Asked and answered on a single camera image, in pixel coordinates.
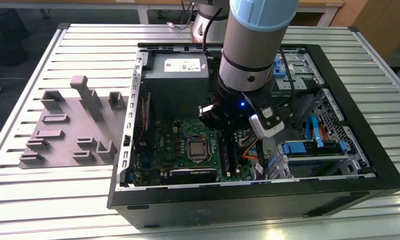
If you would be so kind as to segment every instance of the desk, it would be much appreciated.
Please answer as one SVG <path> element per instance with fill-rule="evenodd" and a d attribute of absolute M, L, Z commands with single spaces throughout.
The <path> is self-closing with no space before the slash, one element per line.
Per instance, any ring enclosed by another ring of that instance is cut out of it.
<path fill-rule="evenodd" d="M 300 0 L 298 12 L 322 13 L 318 26 L 327 27 L 331 24 L 339 8 L 343 6 L 344 2 L 342 0 Z M 0 0 L 0 8 L 134 9 L 138 10 L 140 24 L 150 23 L 148 10 L 182 10 L 178 0 Z"/>
<path fill-rule="evenodd" d="M 87 75 L 98 95 L 120 91 L 128 96 L 140 42 L 190 43 L 191 30 L 166 25 L 72 24 L 56 31 L 0 133 L 0 238 L 130 235 L 143 239 L 328 240 L 400 235 L 400 192 L 327 217 L 138 230 L 106 207 L 112 166 L 20 169 L 19 157 L 44 108 L 46 89 L 71 96 L 72 75 Z M 283 43 L 322 45 L 400 172 L 400 79 L 363 36 L 346 27 L 290 27 Z"/>

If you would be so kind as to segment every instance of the white label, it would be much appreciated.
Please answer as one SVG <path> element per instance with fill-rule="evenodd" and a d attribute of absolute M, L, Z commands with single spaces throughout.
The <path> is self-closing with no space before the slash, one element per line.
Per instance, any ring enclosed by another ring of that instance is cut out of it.
<path fill-rule="evenodd" d="M 259 163 L 256 163 L 255 169 L 258 170 L 258 172 L 260 173 L 260 175 L 263 175 L 264 168 L 263 168 L 263 166 Z"/>
<path fill-rule="evenodd" d="M 200 58 L 168 58 L 164 61 L 166 72 L 200 72 Z"/>

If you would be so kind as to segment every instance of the blue drive bracket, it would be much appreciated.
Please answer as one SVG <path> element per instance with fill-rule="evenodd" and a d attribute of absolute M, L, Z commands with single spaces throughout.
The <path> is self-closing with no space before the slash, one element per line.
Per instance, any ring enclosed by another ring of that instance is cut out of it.
<path fill-rule="evenodd" d="M 318 147 L 323 148 L 324 144 L 323 144 L 322 137 L 320 137 L 319 120 L 315 115 L 310 115 L 307 118 L 307 123 L 306 123 L 306 138 L 307 139 L 312 139 L 311 127 L 310 127 L 311 124 L 312 124 L 314 140 L 318 142 Z"/>
<path fill-rule="evenodd" d="M 290 149 L 290 146 L 287 144 L 282 144 L 282 148 L 283 148 L 283 154 L 290 154 L 291 153 L 291 149 Z"/>
<path fill-rule="evenodd" d="M 347 151 L 348 151 L 347 143 L 344 141 L 339 141 L 339 146 L 340 146 L 342 152 L 347 153 Z"/>
<path fill-rule="evenodd" d="M 287 142 L 288 148 L 291 149 L 292 154 L 304 154 L 307 153 L 304 143 L 299 142 Z"/>
<path fill-rule="evenodd" d="M 282 60 L 276 56 L 275 59 L 274 59 L 274 72 L 272 72 L 272 76 L 275 78 L 284 78 L 287 76 L 287 72 L 283 71 L 280 63 L 282 63 Z"/>

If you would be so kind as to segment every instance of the connector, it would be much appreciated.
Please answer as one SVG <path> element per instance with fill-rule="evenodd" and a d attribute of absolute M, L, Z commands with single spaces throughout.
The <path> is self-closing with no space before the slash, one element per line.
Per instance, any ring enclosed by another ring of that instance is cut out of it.
<path fill-rule="evenodd" d="M 287 72 L 283 71 L 282 67 L 280 67 L 280 58 L 276 57 L 274 60 L 274 72 L 272 75 L 275 78 L 284 78 L 287 76 Z"/>
<path fill-rule="evenodd" d="M 167 25 L 168 25 L 170 28 L 172 28 L 172 29 L 175 28 L 175 23 L 174 23 L 174 22 L 168 21 L 168 22 L 167 22 Z"/>

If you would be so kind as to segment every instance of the black cable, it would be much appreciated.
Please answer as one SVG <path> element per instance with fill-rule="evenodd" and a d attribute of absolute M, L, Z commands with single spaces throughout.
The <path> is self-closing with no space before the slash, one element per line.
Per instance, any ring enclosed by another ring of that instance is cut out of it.
<path fill-rule="evenodd" d="M 211 25 L 214 23 L 214 20 L 220 15 L 222 11 L 223 11 L 223 8 L 220 7 L 219 10 L 218 10 L 218 12 L 214 15 L 211 21 L 208 21 L 208 23 L 207 23 L 207 26 L 206 26 L 206 29 L 204 29 L 204 33 L 203 33 L 203 44 L 202 44 L 203 53 L 207 53 L 207 39 L 208 39 L 210 28 L 211 28 Z"/>
<path fill-rule="evenodd" d="M 288 78 L 288 83 L 291 85 L 292 104 L 294 104 L 295 103 L 295 97 L 296 97 L 296 91 L 295 91 L 294 79 L 292 79 L 292 75 L 291 75 L 291 71 L 290 71 L 287 57 L 286 57 L 286 53 L 284 53 L 282 47 L 280 47 L 280 55 L 282 55 L 282 60 L 283 60 L 284 68 L 286 68 L 286 75 L 287 75 L 287 78 Z"/>
<path fill-rule="evenodd" d="M 182 18 L 182 16 L 183 16 L 183 12 L 180 13 L 180 15 L 178 16 L 178 18 L 176 19 L 170 19 L 167 16 L 164 16 L 163 14 L 162 14 L 162 12 L 160 11 L 158 11 L 158 10 L 154 10 L 155 11 L 155 13 L 159 15 L 158 17 L 159 17 L 159 19 L 166 19 L 166 21 L 168 21 L 168 22 L 174 22 L 174 21 L 178 21 L 180 18 Z"/>
<path fill-rule="evenodd" d="M 186 30 L 188 28 L 188 25 L 190 25 L 191 20 L 192 20 L 194 12 L 195 12 L 195 4 L 191 4 L 191 12 L 190 12 L 187 24 L 186 24 L 184 27 L 179 27 L 179 26 L 174 25 L 175 28 L 178 28 L 179 30 Z"/>
<path fill-rule="evenodd" d="M 182 14 L 179 16 L 182 16 L 183 14 L 184 14 L 184 16 L 182 17 L 179 24 L 183 24 L 184 19 L 187 17 L 186 5 L 184 5 L 184 1 L 183 0 L 180 0 L 180 5 L 182 5 Z"/>

